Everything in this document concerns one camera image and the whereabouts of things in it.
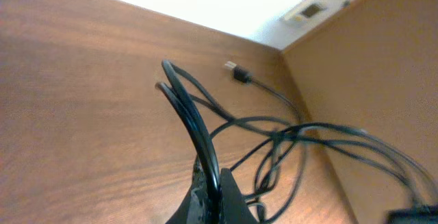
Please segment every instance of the power cord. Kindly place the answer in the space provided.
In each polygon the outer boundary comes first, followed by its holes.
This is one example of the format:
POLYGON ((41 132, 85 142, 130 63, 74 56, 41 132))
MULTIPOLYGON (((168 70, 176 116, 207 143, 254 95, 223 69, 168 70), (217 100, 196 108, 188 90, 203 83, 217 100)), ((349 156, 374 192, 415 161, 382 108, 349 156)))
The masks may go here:
POLYGON ((438 204, 438 188, 436 183, 433 181, 427 170, 418 164, 413 158, 410 158, 408 155, 397 150, 386 142, 369 135, 362 129, 343 125, 334 125, 330 123, 303 123, 304 119, 302 114, 291 101, 271 87, 268 87, 255 79, 249 71, 241 66, 238 66, 232 62, 227 62, 225 64, 225 66, 232 72, 233 78, 237 81, 244 84, 254 84, 283 101, 296 117, 296 120, 298 121, 297 125, 292 125, 289 121, 271 116, 236 118, 230 112, 226 111, 189 73, 166 60, 163 61, 162 66, 172 87, 168 87, 165 83, 157 83, 157 87, 165 94, 169 102, 171 102, 172 106, 177 111, 194 143, 196 152, 198 154, 195 164, 200 163, 205 171, 209 204, 211 205, 212 209, 211 219, 213 222, 214 220, 218 220, 220 216, 220 178, 218 173, 218 161, 214 152, 212 140, 217 134, 234 125, 262 136, 266 136, 267 139, 257 145, 254 149, 250 150, 242 159, 238 160, 230 168, 231 171, 235 170, 262 147, 268 144, 272 145, 272 148, 269 150, 269 152, 267 152, 257 168, 253 182, 254 192, 249 195, 244 195, 247 206, 256 207, 257 218, 259 219, 260 223, 273 223, 282 215, 282 213, 284 213, 284 211, 293 201, 304 175, 305 165, 308 157, 307 147, 312 144, 322 145, 328 149, 332 149, 333 151, 385 172, 406 188, 409 194, 409 200, 411 201, 413 207, 427 208, 423 197, 421 194, 419 194, 417 187, 414 184, 413 178, 407 172, 406 166, 409 166, 410 169, 414 169, 414 171, 421 177, 423 182, 428 186, 428 193, 430 194, 433 204, 438 204), (177 75, 184 77, 191 84, 193 84, 201 92, 204 98, 206 98, 206 100, 187 93, 181 82, 178 80, 177 75), (208 134, 207 128, 205 127, 205 124, 193 101, 210 109, 212 112, 222 117, 226 123, 216 128, 212 133, 208 134), (278 123, 284 125, 285 129, 280 131, 264 130, 250 124, 254 121, 278 123), (322 140, 305 135, 306 131, 319 129, 331 130, 340 134, 350 135, 352 137, 361 138, 363 141, 322 140), (286 143, 289 146, 284 150, 283 153, 281 153, 281 145, 283 143, 286 143), (283 206, 270 218, 266 218, 266 205, 261 202, 261 198, 275 189, 279 181, 281 163, 284 161, 287 155, 289 155, 289 153, 297 147, 297 145, 301 145, 302 147, 302 156, 295 184, 292 186, 289 196, 287 197, 283 206), (388 163, 391 164, 391 167, 350 152, 343 148, 345 146, 360 147, 362 149, 374 152, 388 161, 388 163), (261 175, 262 169, 268 162, 270 162, 270 168, 268 172, 266 172, 264 175, 261 175))

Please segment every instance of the tangled cord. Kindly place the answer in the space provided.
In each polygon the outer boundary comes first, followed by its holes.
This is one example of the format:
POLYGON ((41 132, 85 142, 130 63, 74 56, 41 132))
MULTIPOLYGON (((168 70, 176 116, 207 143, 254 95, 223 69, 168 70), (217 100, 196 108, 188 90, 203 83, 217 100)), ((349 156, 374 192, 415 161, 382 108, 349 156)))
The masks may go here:
POLYGON ((427 170, 423 166, 418 164, 414 159, 410 158, 408 155, 397 150, 386 142, 383 142, 382 140, 379 140, 378 138, 369 135, 362 129, 343 125, 334 125, 330 123, 302 123, 303 117, 291 101, 289 101, 283 95, 277 93, 272 88, 254 79, 248 74, 247 71, 240 68, 238 69, 239 72, 237 76, 239 77, 239 74, 240 76, 243 75, 244 77, 242 79, 244 79, 246 83, 253 83, 254 85, 269 92, 270 94, 273 94, 275 97, 283 101, 291 109, 292 113, 296 117, 298 125, 292 125, 289 121, 284 121, 283 119, 271 116, 252 116, 237 119, 231 113, 226 111, 189 73, 187 73, 183 69, 180 69, 178 66, 175 66, 169 61, 163 61, 162 65, 166 76, 168 77, 168 80, 172 85, 172 88, 168 87, 164 83, 158 83, 157 87, 169 99, 174 109, 183 120, 187 130, 189 131, 189 134, 192 138, 192 141, 194 142, 194 146, 198 154, 196 157, 196 161, 199 161, 203 166, 203 169, 207 171, 207 190, 209 192, 209 196, 211 195, 211 201, 213 203, 215 203, 215 201, 219 202, 220 178, 218 173, 216 154, 214 152, 211 140, 217 134, 223 132, 226 128, 234 125, 241 127, 242 129, 255 132, 262 136, 266 136, 268 138, 259 145, 257 145, 254 149, 249 151, 242 159, 238 160, 230 168, 231 171, 235 170, 238 166, 240 166, 243 162, 249 159, 249 157, 251 157, 256 151, 258 151, 262 147, 266 146, 267 144, 272 144, 272 148, 269 150, 269 152, 267 152, 257 168, 257 172, 253 182, 254 192, 249 195, 244 195, 247 206, 256 207, 257 217, 260 223, 272 223, 276 221, 282 215, 282 213, 284 213, 284 211, 287 209, 287 207, 296 196, 296 193, 302 181, 308 157, 307 147, 310 144, 325 146, 328 149, 331 149, 342 155, 346 155, 354 160, 368 164, 376 169, 383 171, 384 173, 392 176, 394 179, 400 182, 402 186, 406 188, 413 206, 425 206, 425 202, 422 196, 419 194, 415 182, 410 177, 404 167, 405 165, 408 165, 411 169, 415 170, 415 172, 427 185, 428 193, 430 194, 430 198, 433 200, 434 204, 438 203, 438 188, 436 184, 434 183, 432 177, 427 172, 427 170), (181 82, 178 80, 177 74, 184 77, 191 84, 193 84, 201 92, 204 98, 206 98, 206 100, 188 94, 185 88, 182 86, 181 82), (212 133, 208 134, 207 128, 205 127, 205 124, 202 121, 198 110, 194 106, 193 101, 210 109, 212 112, 226 120, 226 123, 216 128, 212 133), (268 131, 249 124, 250 122, 254 121, 268 121, 278 123, 286 126, 286 128, 280 131, 268 131), (358 140, 322 140, 304 135, 305 131, 319 129, 331 130, 340 134, 347 134, 357 138, 362 138, 366 142, 358 140), (281 153, 281 145, 283 143, 287 143, 289 144, 289 146, 284 150, 283 153, 281 153), (267 219, 266 205, 261 202, 261 197, 275 189, 279 181, 281 163, 284 161, 287 155, 289 155, 289 153, 295 147, 297 147, 297 145, 302 146, 302 155, 300 159, 300 164, 298 165, 299 170, 296 176, 295 184, 292 186, 289 196, 283 206, 279 210, 277 210, 275 214, 267 219), (360 147, 372 151, 380 155, 383 159, 390 163, 391 168, 379 162, 373 161, 369 158, 365 158, 363 156, 349 152, 348 150, 345 150, 340 146, 360 147), (270 162, 270 168, 262 176, 261 172, 268 162, 270 162))

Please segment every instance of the brown panel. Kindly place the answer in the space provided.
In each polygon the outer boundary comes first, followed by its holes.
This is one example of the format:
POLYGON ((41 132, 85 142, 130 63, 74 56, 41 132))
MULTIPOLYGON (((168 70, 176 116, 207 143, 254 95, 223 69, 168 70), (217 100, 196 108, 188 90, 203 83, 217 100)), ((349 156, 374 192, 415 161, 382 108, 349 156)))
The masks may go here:
MULTIPOLYGON (((285 54, 316 121, 363 127, 438 178, 438 0, 364 0, 285 54)), ((407 207, 383 173, 333 155, 360 223, 407 207)))
MULTIPOLYGON (((275 49, 113 0, 1 0, 2 223, 163 223, 191 178, 190 138, 155 82, 164 58, 193 73, 237 116, 290 119, 275 98, 230 81, 227 60, 292 99, 275 49)), ((201 108, 208 128, 223 121, 201 108)), ((231 166, 263 138, 237 128, 215 139, 231 166)), ((267 198, 279 207, 298 154, 267 198)), ((236 170, 250 191, 262 153, 236 170)), ((348 223, 330 164, 318 150, 280 223, 348 223)))

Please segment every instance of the bundled cable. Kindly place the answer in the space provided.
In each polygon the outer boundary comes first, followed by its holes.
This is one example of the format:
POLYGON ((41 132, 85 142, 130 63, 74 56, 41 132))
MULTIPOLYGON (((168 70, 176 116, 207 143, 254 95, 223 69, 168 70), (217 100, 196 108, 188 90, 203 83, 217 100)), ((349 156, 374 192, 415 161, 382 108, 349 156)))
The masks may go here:
POLYGON ((157 87, 165 94, 169 102, 171 102, 172 106, 177 111, 179 117, 183 121, 190 134, 197 152, 195 163, 199 162, 205 172, 208 195, 214 205, 213 209, 216 211, 217 215, 220 214, 220 208, 218 206, 220 203, 220 178, 218 161, 212 140, 217 134, 223 132, 226 128, 231 126, 238 126, 242 129, 246 129, 266 137, 262 143, 250 150, 242 159, 238 160, 230 168, 231 171, 235 170, 262 147, 271 145, 271 148, 263 157, 260 165, 257 168, 253 182, 254 191, 249 195, 244 195, 247 206, 256 207, 257 218, 259 219, 260 223, 272 223, 276 221, 293 201, 304 175, 305 165, 308 157, 307 147, 309 145, 322 145, 356 161, 383 171, 384 173, 392 176, 404 188, 406 188, 409 194, 409 199, 413 206, 425 206, 426 203, 424 202, 424 198, 421 196, 421 194, 419 194, 413 178, 407 171, 407 169, 413 169, 420 176, 423 183, 428 186, 428 193, 430 194, 431 199, 434 201, 433 204, 438 204, 438 189, 436 184, 427 170, 415 162, 414 159, 410 158, 408 155, 397 150, 386 142, 367 134, 362 129, 343 125, 334 125, 330 123, 303 123, 304 119, 302 114, 291 101, 276 92, 274 89, 262 84, 242 67, 232 62, 227 62, 225 65, 232 71, 233 77, 237 81, 245 84, 254 84, 260 87, 262 90, 279 98, 291 109, 296 118, 297 124, 292 125, 292 123, 289 121, 271 116, 236 118, 230 112, 226 111, 189 73, 185 72, 183 69, 180 69, 169 61, 163 61, 162 66, 171 87, 164 83, 158 83, 157 87), (177 75, 180 75, 193 84, 201 92, 205 99, 187 93, 177 75), (210 109, 212 112, 222 117, 226 122, 208 134, 207 128, 205 127, 205 124, 193 101, 210 109), (285 126, 285 128, 279 131, 269 131, 251 125, 250 123, 254 121, 278 123, 285 126), (340 134, 347 134, 355 138, 360 138, 361 140, 322 140, 305 135, 305 131, 319 129, 331 130, 340 134), (287 144, 288 146, 286 149, 284 149, 284 151, 281 151, 281 146, 283 144, 287 144), (298 165, 299 168, 295 184, 292 186, 289 196, 287 197, 283 206, 277 210, 275 214, 267 218, 266 205, 261 202, 261 198, 275 189, 275 186, 279 181, 282 162, 290 154, 290 152, 298 146, 302 147, 302 155, 300 164, 298 165), (371 151, 382 157, 382 159, 388 162, 391 166, 388 167, 380 162, 357 155, 345 149, 344 147, 360 147, 362 149, 371 151), (262 175, 261 172, 268 163, 270 163, 268 172, 262 175))

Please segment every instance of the wooden table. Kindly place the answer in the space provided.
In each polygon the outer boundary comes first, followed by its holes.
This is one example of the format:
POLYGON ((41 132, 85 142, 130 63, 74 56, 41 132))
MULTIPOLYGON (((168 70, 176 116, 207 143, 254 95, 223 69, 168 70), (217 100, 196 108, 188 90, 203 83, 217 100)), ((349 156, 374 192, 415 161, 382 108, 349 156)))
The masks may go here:
MULTIPOLYGON (((233 60, 302 105, 276 49, 114 0, 0 0, 0 222, 163 223, 186 193, 195 156, 163 94, 160 62, 187 69, 236 116, 290 119, 274 97, 230 81, 233 60)), ((208 128, 223 123, 201 108, 208 128)), ((215 139, 230 166, 263 138, 215 139)), ((256 154, 234 173, 250 192, 256 154)), ((266 198, 272 214, 299 151, 266 198)), ((351 223, 326 156, 313 148, 298 196, 278 223, 351 223)))

